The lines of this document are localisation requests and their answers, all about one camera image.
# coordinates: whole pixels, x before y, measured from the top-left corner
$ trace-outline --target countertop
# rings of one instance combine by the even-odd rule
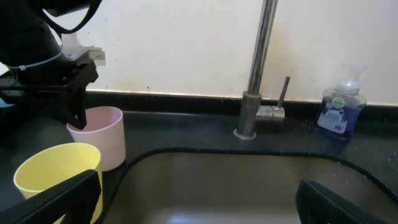
[[[322,157],[356,169],[398,203],[398,124],[360,121],[349,142],[329,139],[312,129],[312,120],[287,118],[284,124],[257,125],[257,138],[233,134],[232,115],[124,112],[126,162],[103,173],[106,213],[125,171],[147,156],[161,152],[267,154]],[[24,121],[3,134],[0,143],[0,210],[21,201],[14,187],[16,169],[35,153],[73,142],[66,126],[43,116]]]

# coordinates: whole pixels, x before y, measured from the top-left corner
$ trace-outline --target white wall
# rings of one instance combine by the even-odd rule
[[[247,88],[262,0],[103,0],[77,33],[102,47],[105,67],[88,88],[241,97]],[[365,64],[361,93],[398,105],[398,1],[279,0],[263,98],[320,101],[344,77],[342,63]],[[72,28],[76,12],[56,21]]]

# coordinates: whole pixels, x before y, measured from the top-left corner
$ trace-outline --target sink basin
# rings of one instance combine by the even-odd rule
[[[104,223],[300,223],[295,194],[304,178],[398,223],[398,206],[339,162],[195,153],[156,154],[130,168]]]

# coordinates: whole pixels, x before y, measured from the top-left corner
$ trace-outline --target cup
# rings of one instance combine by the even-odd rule
[[[122,164],[126,158],[123,112],[119,108],[100,106],[86,110],[86,119],[83,130],[67,124],[75,142],[88,143],[99,149],[103,171]]]
[[[94,223],[102,211],[103,191],[101,153],[92,145],[67,143],[37,153],[18,167],[14,184],[28,199],[88,169],[97,171],[101,184],[101,195],[90,222]]]

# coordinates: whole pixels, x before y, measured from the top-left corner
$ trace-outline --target soap bottle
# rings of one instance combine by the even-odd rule
[[[321,134],[347,141],[353,135],[356,120],[366,105],[366,99],[358,94],[361,89],[358,78],[365,68],[359,65],[345,67],[351,75],[335,88],[328,88],[323,92],[315,127]]]

